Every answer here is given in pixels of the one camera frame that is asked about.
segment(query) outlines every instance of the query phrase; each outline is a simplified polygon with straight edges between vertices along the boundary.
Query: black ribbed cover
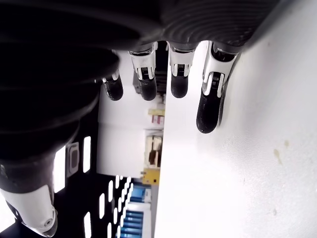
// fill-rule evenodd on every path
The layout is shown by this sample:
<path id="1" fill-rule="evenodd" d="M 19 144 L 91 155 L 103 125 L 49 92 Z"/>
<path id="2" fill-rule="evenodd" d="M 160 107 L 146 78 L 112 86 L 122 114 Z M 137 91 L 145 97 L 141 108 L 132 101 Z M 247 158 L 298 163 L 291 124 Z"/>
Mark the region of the black ribbed cover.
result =
<path id="1" fill-rule="evenodd" d="M 175 98 L 183 98 L 187 94 L 188 90 L 188 76 L 177 76 L 172 75 L 170 89 Z"/>
<path id="2" fill-rule="evenodd" d="M 140 93 L 144 100 L 151 101 L 157 95 L 157 83 L 155 77 L 153 79 L 139 80 Z"/>
<path id="3" fill-rule="evenodd" d="M 105 83 L 105 89 L 108 97 L 113 101 L 118 101 L 123 96 L 123 87 L 121 77 L 119 75 L 117 80 L 110 80 Z"/>
<path id="4" fill-rule="evenodd" d="M 278 0 L 182 0 L 162 15 L 163 38 L 179 43 L 212 40 L 242 46 Z"/>
<path id="5" fill-rule="evenodd" d="M 201 93 L 196 118 L 196 125 L 201 133 L 210 133 L 217 126 L 220 99 L 216 93 L 211 92 L 208 96 Z"/>

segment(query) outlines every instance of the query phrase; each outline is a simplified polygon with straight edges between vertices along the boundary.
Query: white panel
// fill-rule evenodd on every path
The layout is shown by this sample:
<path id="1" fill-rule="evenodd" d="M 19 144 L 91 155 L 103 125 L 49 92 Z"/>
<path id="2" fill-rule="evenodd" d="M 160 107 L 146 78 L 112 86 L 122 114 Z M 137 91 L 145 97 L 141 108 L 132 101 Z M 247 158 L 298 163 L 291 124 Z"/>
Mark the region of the white panel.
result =
<path id="1" fill-rule="evenodd" d="M 123 218 L 125 218 L 126 212 L 127 212 L 127 209 L 126 209 L 126 207 L 124 207 L 124 208 L 123 208 L 123 212 L 122 212 Z"/>
<path id="2" fill-rule="evenodd" d="M 127 193 L 128 193 L 128 183 L 126 182 L 125 184 L 124 184 L 124 194 L 125 195 L 127 195 Z"/>
<path id="3" fill-rule="evenodd" d="M 105 194 L 101 194 L 99 197 L 99 218 L 101 219 L 105 215 Z"/>
<path id="4" fill-rule="evenodd" d="M 121 202 L 121 197 L 118 199 L 118 212 L 121 212 L 121 206 L 122 206 L 122 202 Z"/>
<path id="5" fill-rule="evenodd" d="M 85 229 L 85 238 L 91 237 L 91 223 L 90 223 L 90 212 L 84 217 L 84 229 Z"/>
<path id="6" fill-rule="evenodd" d="M 108 223 L 108 227 L 107 227 L 107 238 L 111 238 L 112 237 L 112 227 L 111 227 L 111 223 Z"/>
<path id="7" fill-rule="evenodd" d="M 116 175 L 116 176 L 115 176 L 115 188 L 116 188 L 116 189 L 119 188 L 119 183 L 120 183 L 119 175 Z"/>
<path id="8" fill-rule="evenodd" d="M 316 237 L 317 1 L 288 2 L 238 59 L 212 133 L 196 128 L 206 44 L 183 99 L 168 72 L 155 238 Z"/>
<path id="9" fill-rule="evenodd" d="M 117 237 L 121 237 L 121 227 L 118 226 L 117 228 Z"/>
<path id="10" fill-rule="evenodd" d="M 113 181 L 111 180 L 108 185 L 108 202 L 111 202 L 113 199 Z"/>
<path id="11" fill-rule="evenodd" d="M 124 189 L 122 190 L 122 193 L 121 193 L 121 201 L 124 202 Z"/>
<path id="12" fill-rule="evenodd" d="M 117 224 L 117 221 L 118 221 L 118 209 L 115 208 L 115 209 L 113 210 L 113 223 L 114 223 L 114 224 Z"/>
<path id="13" fill-rule="evenodd" d="M 123 224 L 124 224 L 124 218 L 123 218 L 123 216 L 121 215 L 121 218 L 120 218 L 120 226 L 123 227 Z"/>
<path id="14" fill-rule="evenodd" d="M 90 169 L 90 148 L 91 148 L 91 137 L 87 136 L 84 138 L 84 160 L 83 160 L 83 171 L 86 173 Z"/>
<path id="15" fill-rule="evenodd" d="M 0 193 L 0 232 L 14 224 L 15 218 L 5 202 L 4 197 Z"/>
<path id="16" fill-rule="evenodd" d="M 54 159 L 54 192 L 57 193 L 65 188 L 65 146 L 55 154 Z"/>

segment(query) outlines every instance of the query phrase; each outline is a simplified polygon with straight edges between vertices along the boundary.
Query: robotic hand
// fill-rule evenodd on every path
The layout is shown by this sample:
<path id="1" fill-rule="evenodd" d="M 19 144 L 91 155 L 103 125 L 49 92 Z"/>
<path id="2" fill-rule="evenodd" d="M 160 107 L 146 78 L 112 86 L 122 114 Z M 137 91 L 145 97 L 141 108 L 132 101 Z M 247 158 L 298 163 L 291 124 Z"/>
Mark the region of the robotic hand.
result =
<path id="1" fill-rule="evenodd" d="M 209 133 L 237 54 L 278 2 L 2 0 L 0 192 L 17 220 L 55 234 L 54 155 L 76 136 L 102 84 L 112 100 L 123 95 L 111 50 L 129 52 L 149 101 L 157 93 L 154 42 L 167 41 L 172 94 L 182 98 L 195 49 L 209 41 L 197 113 L 197 128 Z"/>

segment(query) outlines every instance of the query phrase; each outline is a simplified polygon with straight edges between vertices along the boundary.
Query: black rubber sleeve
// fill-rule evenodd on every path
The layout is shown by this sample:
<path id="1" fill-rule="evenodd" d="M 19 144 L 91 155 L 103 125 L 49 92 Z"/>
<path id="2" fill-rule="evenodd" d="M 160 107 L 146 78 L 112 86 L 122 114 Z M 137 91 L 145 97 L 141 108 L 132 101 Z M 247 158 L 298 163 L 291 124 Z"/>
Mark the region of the black rubber sleeve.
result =
<path id="1" fill-rule="evenodd" d="M 110 80 L 104 83 L 108 97 L 113 101 L 118 101 L 123 96 L 123 87 L 120 75 L 117 80 Z"/>
<path id="2" fill-rule="evenodd" d="M 188 76 L 174 76 L 172 74 L 170 89 L 175 98 L 183 98 L 188 90 Z"/>
<path id="3" fill-rule="evenodd" d="M 153 100 L 157 95 L 157 82 L 153 79 L 139 80 L 141 96 L 146 101 Z"/>
<path id="4" fill-rule="evenodd" d="M 196 118 L 196 125 L 201 133 L 210 133 L 217 126 L 220 100 L 221 98 L 217 97 L 217 93 L 213 90 L 208 96 L 201 93 Z"/>

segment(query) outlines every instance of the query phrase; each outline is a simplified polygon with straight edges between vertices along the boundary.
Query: white surface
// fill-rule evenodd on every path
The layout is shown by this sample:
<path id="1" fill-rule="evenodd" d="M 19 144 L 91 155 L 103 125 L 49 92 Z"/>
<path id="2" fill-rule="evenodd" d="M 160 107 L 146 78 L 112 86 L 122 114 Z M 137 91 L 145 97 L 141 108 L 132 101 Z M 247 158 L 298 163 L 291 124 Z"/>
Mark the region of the white surface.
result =
<path id="1" fill-rule="evenodd" d="M 142 238 L 151 238 L 152 225 L 151 225 L 151 205 L 150 203 L 130 202 L 127 209 L 129 211 L 143 212 L 143 224 L 142 224 Z"/>
<path id="2" fill-rule="evenodd" d="M 91 137 L 87 136 L 84 138 L 84 160 L 83 160 L 83 171 L 86 173 L 90 169 L 90 143 Z"/>
<path id="3" fill-rule="evenodd" d="M 107 238 L 111 238 L 112 236 L 112 226 L 111 226 L 111 223 L 109 222 L 108 223 L 108 227 L 107 227 Z"/>
<path id="4" fill-rule="evenodd" d="M 87 212 L 84 217 L 84 229 L 85 229 L 85 238 L 90 238 L 91 237 L 90 212 Z"/>
<path id="5" fill-rule="evenodd" d="M 155 238 L 316 237 L 316 12 L 297 1 L 242 54 L 210 134 L 196 128 L 206 43 L 187 96 L 169 82 Z"/>
<path id="6" fill-rule="evenodd" d="M 121 197 L 118 199 L 118 212 L 121 212 L 121 206 L 122 206 L 122 202 L 121 202 Z"/>
<path id="7" fill-rule="evenodd" d="M 113 210 L 113 223 L 117 224 L 118 221 L 118 209 L 115 207 Z"/>
<path id="8" fill-rule="evenodd" d="M 145 101 L 135 92 L 133 65 L 128 52 L 119 52 L 123 97 L 110 100 L 101 88 L 97 172 L 139 178 L 143 171 L 145 129 L 159 129 L 152 124 L 148 109 L 156 108 L 160 99 Z"/>
<path id="9" fill-rule="evenodd" d="M 119 188 L 119 183 L 120 183 L 119 175 L 116 175 L 115 176 L 115 189 Z"/>
<path id="10" fill-rule="evenodd" d="M 0 189 L 0 193 L 18 211 L 24 224 L 33 228 L 33 231 L 42 234 L 54 225 L 56 216 L 52 210 L 53 206 L 47 185 L 28 193 L 12 193 L 2 189 Z M 44 224 L 49 219 L 52 222 L 45 227 Z"/>
<path id="11" fill-rule="evenodd" d="M 65 188 L 65 146 L 55 154 L 54 159 L 54 193 L 61 191 Z"/>
<path id="12" fill-rule="evenodd" d="M 0 233 L 15 223 L 14 215 L 0 193 Z"/>
<path id="13" fill-rule="evenodd" d="M 113 199 L 113 181 L 109 181 L 108 184 L 108 202 L 111 202 Z"/>
<path id="14" fill-rule="evenodd" d="M 101 219 L 105 215 L 105 194 L 101 194 L 99 197 L 99 218 Z"/>

